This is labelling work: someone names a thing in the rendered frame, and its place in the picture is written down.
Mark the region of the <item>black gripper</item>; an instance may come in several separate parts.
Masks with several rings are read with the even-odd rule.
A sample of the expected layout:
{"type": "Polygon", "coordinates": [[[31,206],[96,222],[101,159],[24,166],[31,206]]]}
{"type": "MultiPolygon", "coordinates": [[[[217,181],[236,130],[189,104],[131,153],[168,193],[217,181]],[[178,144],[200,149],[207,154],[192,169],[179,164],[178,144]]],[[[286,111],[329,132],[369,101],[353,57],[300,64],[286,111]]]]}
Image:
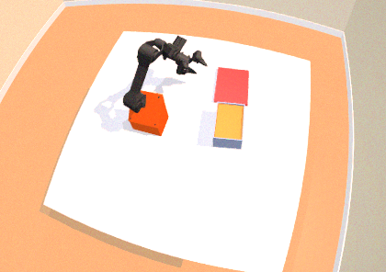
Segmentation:
{"type": "MultiPolygon", "coordinates": [[[[180,55],[175,60],[175,63],[177,64],[177,62],[180,62],[181,60],[185,60],[189,63],[191,63],[191,62],[201,63],[203,66],[208,67],[208,65],[205,63],[205,61],[201,57],[201,51],[199,51],[199,50],[193,52],[193,55],[191,58],[189,55],[186,56],[186,54],[184,54],[184,52],[180,52],[180,55]]],[[[176,73],[178,74],[178,66],[176,68],[176,73]]],[[[188,74],[198,74],[198,73],[195,70],[193,70],[191,67],[188,67],[188,74]]],[[[178,75],[181,75],[181,74],[178,74],[178,75]]]]}

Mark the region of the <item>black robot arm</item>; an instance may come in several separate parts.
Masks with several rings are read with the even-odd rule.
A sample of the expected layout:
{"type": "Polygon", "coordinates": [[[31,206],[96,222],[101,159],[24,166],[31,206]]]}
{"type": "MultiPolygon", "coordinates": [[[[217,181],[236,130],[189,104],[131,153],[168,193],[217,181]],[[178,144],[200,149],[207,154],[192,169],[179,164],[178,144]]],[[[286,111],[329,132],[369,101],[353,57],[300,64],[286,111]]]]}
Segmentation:
{"type": "MultiPolygon", "coordinates": [[[[186,43],[187,40],[179,37],[179,35],[177,35],[173,43],[167,43],[160,38],[144,42],[138,49],[138,67],[132,79],[131,89],[123,97],[123,106],[131,109],[136,114],[140,112],[141,108],[146,107],[147,98],[141,90],[149,65],[155,62],[160,56],[163,57],[163,60],[171,59],[175,61],[186,43]],[[157,49],[153,46],[156,46],[157,49]]],[[[189,62],[181,60],[177,62],[177,65],[178,74],[185,75],[188,73],[189,62]]]]}

